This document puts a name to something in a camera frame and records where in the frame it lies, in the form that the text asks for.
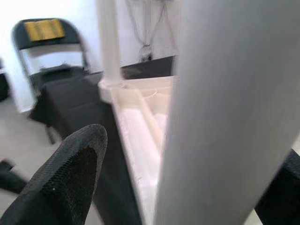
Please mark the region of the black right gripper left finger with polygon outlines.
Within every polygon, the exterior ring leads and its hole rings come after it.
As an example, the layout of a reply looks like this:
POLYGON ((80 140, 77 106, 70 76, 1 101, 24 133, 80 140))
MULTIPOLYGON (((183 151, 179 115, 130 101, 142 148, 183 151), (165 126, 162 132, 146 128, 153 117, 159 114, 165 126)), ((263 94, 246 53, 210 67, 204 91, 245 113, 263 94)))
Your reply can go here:
POLYGON ((2 225, 83 225, 107 148, 100 124, 69 135, 0 218, 2 225))

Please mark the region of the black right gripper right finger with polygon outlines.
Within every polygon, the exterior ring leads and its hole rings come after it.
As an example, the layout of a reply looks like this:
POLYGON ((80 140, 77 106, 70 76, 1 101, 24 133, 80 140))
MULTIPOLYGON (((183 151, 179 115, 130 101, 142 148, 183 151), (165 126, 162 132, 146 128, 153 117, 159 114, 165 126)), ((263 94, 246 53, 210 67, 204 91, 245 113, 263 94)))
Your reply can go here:
POLYGON ((264 225, 300 223, 300 156, 291 150, 255 207, 264 225))

